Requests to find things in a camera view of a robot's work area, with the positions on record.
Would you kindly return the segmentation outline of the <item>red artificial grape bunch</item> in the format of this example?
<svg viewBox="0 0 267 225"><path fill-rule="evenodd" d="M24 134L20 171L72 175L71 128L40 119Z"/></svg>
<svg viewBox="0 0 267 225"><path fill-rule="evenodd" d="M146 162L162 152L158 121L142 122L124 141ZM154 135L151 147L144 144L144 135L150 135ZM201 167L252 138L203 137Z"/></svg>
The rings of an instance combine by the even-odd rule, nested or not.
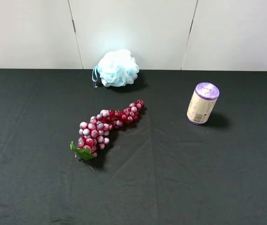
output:
<svg viewBox="0 0 267 225"><path fill-rule="evenodd" d="M96 158L97 151L103 150L110 143L110 132L136 122L143 107L144 101L139 99L121 111L102 110L97 116L91 117L89 122L81 122L78 142L70 143L74 156L85 161Z"/></svg>

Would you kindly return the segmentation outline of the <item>purple roll with paper label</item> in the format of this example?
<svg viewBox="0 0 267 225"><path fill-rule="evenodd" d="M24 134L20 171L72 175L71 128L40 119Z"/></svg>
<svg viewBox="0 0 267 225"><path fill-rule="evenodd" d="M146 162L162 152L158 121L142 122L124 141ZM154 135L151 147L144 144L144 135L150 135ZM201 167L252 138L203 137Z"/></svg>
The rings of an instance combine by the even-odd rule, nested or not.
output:
<svg viewBox="0 0 267 225"><path fill-rule="evenodd" d="M219 89L212 83L199 83L192 94L188 109L188 120L196 125L207 122L218 100Z"/></svg>

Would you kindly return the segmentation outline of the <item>black tablecloth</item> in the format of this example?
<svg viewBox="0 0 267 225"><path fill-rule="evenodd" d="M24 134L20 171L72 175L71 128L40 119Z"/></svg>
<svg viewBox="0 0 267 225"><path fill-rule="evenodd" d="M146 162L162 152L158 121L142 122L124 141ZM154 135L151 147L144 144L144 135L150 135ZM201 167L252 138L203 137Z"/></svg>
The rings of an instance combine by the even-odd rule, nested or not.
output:
<svg viewBox="0 0 267 225"><path fill-rule="evenodd" d="M94 88L90 70L0 69L0 225L267 225L267 72L143 70ZM219 89L205 124L199 83ZM79 124L137 100L88 161Z"/></svg>

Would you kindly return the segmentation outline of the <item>light blue bath loofah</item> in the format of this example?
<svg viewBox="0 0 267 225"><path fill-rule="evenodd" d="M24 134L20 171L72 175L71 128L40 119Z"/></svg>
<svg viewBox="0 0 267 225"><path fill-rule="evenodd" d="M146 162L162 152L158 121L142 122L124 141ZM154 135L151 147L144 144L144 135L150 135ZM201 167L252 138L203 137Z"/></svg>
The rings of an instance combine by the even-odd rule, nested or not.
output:
<svg viewBox="0 0 267 225"><path fill-rule="evenodd" d="M139 66L128 49L108 52L93 68L93 86L101 80L104 87L123 87L133 84L138 77Z"/></svg>

